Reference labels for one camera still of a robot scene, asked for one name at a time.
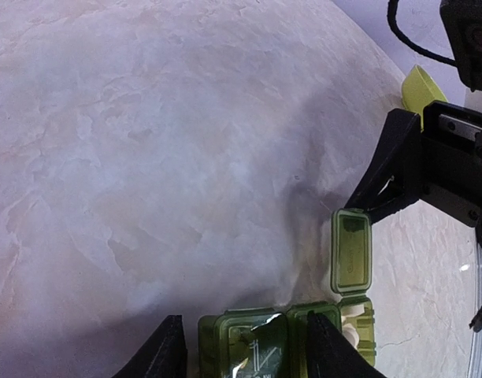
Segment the lime green bowl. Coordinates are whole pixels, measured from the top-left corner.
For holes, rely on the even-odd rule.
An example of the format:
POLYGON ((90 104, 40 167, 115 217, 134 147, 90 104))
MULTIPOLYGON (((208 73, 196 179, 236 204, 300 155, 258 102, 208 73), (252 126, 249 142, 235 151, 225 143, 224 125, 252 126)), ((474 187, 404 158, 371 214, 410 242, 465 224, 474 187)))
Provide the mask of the lime green bowl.
POLYGON ((434 101, 447 102, 437 83, 419 65, 415 65, 403 80, 401 94, 404 109, 420 116, 421 129, 424 129, 424 108, 434 101))

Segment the green weekly pill organizer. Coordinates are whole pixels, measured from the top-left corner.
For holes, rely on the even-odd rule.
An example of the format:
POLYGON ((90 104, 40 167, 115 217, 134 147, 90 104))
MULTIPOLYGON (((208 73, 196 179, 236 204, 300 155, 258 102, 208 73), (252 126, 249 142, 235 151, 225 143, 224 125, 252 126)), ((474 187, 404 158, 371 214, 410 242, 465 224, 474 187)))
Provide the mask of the green weekly pill organizer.
POLYGON ((375 364, 372 222, 359 209, 333 213, 332 292, 337 303, 311 302, 281 309, 241 309, 198 322, 202 377, 306 377, 307 315, 326 316, 370 365, 375 364))

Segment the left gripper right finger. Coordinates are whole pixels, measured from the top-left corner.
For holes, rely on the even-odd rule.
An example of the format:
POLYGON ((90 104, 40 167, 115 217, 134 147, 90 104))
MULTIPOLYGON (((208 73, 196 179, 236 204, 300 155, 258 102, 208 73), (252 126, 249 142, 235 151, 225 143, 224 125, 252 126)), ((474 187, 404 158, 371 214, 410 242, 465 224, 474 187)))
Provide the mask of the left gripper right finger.
POLYGON ((377 377, 373 368, 322 313, 309 311, 306 326, 308 377, 377 377))

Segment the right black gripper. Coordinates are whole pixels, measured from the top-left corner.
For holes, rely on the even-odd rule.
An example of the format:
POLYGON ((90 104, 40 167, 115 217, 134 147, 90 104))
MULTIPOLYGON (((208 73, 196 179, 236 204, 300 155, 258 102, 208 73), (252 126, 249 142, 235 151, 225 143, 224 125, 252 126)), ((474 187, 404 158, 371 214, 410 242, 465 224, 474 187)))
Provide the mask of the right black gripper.
POLYGON ((345 207, 367 213, 376 223, 420 196, 471 228, 480 224, 482 113, 434 101, 424 108, 421 133, 418 114, 390 111, 372 160, 345 207))

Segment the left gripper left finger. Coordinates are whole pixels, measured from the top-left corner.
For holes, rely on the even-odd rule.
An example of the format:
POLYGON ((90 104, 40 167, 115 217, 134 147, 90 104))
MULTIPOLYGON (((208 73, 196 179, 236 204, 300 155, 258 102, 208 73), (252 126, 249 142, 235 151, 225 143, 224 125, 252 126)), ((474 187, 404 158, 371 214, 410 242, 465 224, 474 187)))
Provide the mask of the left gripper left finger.
POLYGON ((181 315, 168 315, 113 378, 186 377, 186 339, 181 315))

